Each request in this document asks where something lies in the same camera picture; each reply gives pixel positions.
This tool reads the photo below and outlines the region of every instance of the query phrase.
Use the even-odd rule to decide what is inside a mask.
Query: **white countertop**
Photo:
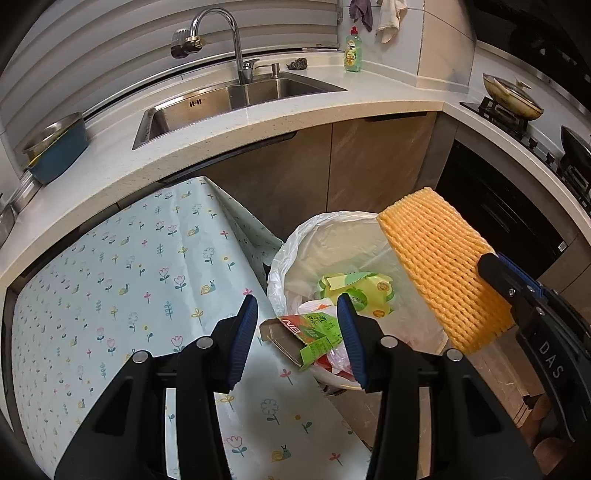
[[[371,72],[351,73],[342,53],[307,53],[301,74],[347,89],[264,103],[206,119],[131,150],[144,111],[184,92],[231,80],[235,63],[207,67],[142,90],[88,122],[91,142],[57,180],[41,189],[0,249],[4,289],[65,234],[125,196],[194,163],[264,138],[316,125],[388,113],[443,111],[494,142],[525,167],[564,207],[591,244],[591,220],[536,157],[459,105],[464,93],[427,90]],[[269,56],[288,63],[295,55]]]

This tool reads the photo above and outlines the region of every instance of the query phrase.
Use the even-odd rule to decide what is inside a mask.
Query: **chrome faucet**
[[[236,19],[225,8],[213,7],[203,10],[199,15],[193,18],[190,28],[181,28],[173,35],[173,42],[170,46],[170,53],[175,59],[186,58],[191,53],[196,53],[205,45],[203,39],[197,35],[199,24],[205,15],[208,13],[217,13],[223,16],[229,23],[232,29],[232,37],[234,40],[234,53],[236,55],[236,68],[238,69],[238,80],[241,85],[247,85],[252,82],[252,72],[255,60],[242,60],[242,47],[240,45],[240,32]]]

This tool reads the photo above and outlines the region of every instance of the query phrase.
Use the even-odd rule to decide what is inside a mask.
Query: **green dish soap bottle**
[[[351,34],[345,41],[345,70],[359,72],[361,70],[361,39],[357,27],[351,28]]]

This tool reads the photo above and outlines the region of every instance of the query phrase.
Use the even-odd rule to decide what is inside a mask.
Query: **white towel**
[[[382,43],[388,43],[400,30],[401,15],[407,7],[407,0],[382,0],[379,11],[378,32],[382,32]]]

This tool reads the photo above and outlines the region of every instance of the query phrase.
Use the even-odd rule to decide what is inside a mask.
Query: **kitchen sink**
[[[344,91],[344,88],[330,83],[287,72],[279,73],[277,78],[260,75],[247,85],[240,85],[235,80],[195,90],[146,110],[132,150],[160,135],[246,106],[300,95]]]

